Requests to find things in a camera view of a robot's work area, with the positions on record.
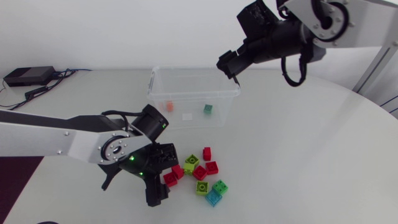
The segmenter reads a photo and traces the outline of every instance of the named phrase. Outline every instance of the black cable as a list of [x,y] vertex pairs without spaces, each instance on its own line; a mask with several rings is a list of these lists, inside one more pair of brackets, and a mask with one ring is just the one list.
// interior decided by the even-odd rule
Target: black cable
[[286,57],[282,57],[280,59],[281,59],[280,64],[281,64],[281,67],[282,67],[282,75],[285,77],[285,80],[287,81],[287,83],[290,86],[292,86],[292,87],[300,86],[305,81],[305,78],[307,76],[307,64],[306,63],[302,63],[300,61],[301,78],[300,78],[300,80],[298,82],[295,82],[287,74],[287,71],[286,71]]
[[280,16],[281,18],[283,18],[283,19],[289,19],[289,18],[290,18],[290,14],[285,15],[284,12],[283,12],[283,10],[278,10],[278,14],[279,14],[279,16]]
[[101,113],[102,115],[124,115],[124,116],[142,116],[145,115],[144,112],[140,113],[131,113],[131,112],[123,112],[123,111],[115,111],[115,110],[110,110],[110,111],[105,111]]
[[398,108],[393,109],[392,111],[390,111],[390,113],[392,113],[392,112],[394,112],[394,111],[396,111],[396,110],[398,110]]
[[398,96],[396,96],[396,97],[393,97],[391,100],[389,100],[389,101],[387,101],[387,102],[383,103],[383,104],[382,104],[382,105],[380,105],[380,106],[384,106],[384,105],[386,105],[386,104],[390,103],[392,100],[396,99],[397,97],[398,97]]
[[124,130],[128,131],[129,130],[129,120],[127,120],[125,115],[121,115],[123,120],[124,120]]
[[0,93],[6,89],[6,86],[4,86],[4,80],[2,81],[2,89],[0,90]]
[[321,22],[322,28],[326,29],[326,15],[323,11],[321,0],[311,0],[311,6],[315,17]]
[[145,113],[144,112],[131,113],[131,112],[110,110],[110,111],[102,112],[101,115],[104,115],[104,116],[120,115],[124,120],[124,129],[125,129],[125,131],[128,131],[129,130],[129,121],[127,120],[126,116],[142,116],[142,115],[145,115]]
[[53,85],[51,85],[51,86],[48,86],[48,89],[47,90],[45,90],[45,91],[43,91],[42,93],[39,93],[38,95],[33,95],[33,96],[30,96],[28,99],[26,99],[25,101],[22,101],[22,102],[20,102],[20,103],[16,103],[16,104],[14,104],[14,105],[9,105],[9,106],[4,106],[4,105],[0,105],[1,107],[4,107],[4,108],[10,108],[10,107],[12,107],[12,108],[10,108],[10,109],[8,109],[8,110],[14,110],[14,109],[17,109],[17,108],[20,108],[21,106],[24,106],[26,103],[28,103],[28,102],[30,102],[31,100],[33,100],[33,99],[35,99],[35,98],[37,98],[37,97],[39,97],[39,96],[41,96],[41,95],[43,95],[43,94],[46,94],[46,93],[48,93],[50,90],[52,90],[54,87],[56,87],[57,85],[59,85],[64,79],[66,79],[66,78],[68,78],[68,77],[70,77],[71,75],[73,75],[74,73],[76,73],[77,71],[79,71],[79,70],[86,70],[86,71],[91,71],[90,69],[66,69],[65,71],[62,71],[62,72],[54,72],[53,73],[53,77],[57,77],[58,78],[58,80],[57,80],[57,82],[55,82]]

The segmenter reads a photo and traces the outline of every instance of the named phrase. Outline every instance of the lime green lego brick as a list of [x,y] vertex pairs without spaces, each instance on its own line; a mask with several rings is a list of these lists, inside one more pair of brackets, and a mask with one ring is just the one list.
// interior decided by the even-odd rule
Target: lime green lego brick
[[203,109],[203,112],[205,114],[211,114],[212,109],[213,109],[213,105],[205,105],[205,109]]
[[185,160],[185,162],[189,163],[189,164],[193,164],[196,167],[197,165],[199,165],[200,160],[195,155],[192,154],[190,157],[188,157]]
[[197,181],[197,195],[206,196],[209,192],[209,182]]
[[182,167],[182,169],[184,170],[184,174],[192,175],[192,172],[195,169],[195,165],[190,164],[190,163],[184,163],[184,166]]
[[213,185],[213,189],[220,195],[223,195],[228,190],[228,186],[222,180],[219,180]]

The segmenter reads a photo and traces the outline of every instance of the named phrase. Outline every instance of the blue lego brick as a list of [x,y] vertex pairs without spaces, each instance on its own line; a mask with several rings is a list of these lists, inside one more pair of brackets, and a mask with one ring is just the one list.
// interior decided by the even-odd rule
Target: blue lego brick
[[223,198],[220,194],[213,190],[211,190],[207,195],[206,195],[206,200],[210,203],[211,206],[216,206],[218,202]]

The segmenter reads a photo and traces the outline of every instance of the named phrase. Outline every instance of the electronic device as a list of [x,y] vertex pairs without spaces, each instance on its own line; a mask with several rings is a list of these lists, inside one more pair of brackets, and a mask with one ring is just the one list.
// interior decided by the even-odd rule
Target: electronic device
[[17,68],[4,77],[9,86],[47,85],[55,72],[53,66]]

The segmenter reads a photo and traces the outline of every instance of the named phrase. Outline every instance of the plastic storage box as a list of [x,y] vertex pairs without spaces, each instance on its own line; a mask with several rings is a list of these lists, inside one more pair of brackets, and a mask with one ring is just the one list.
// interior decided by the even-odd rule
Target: plastic storage box
[[175,129],[223,126],[240,92],[215,68],[155,67],[147,96]]

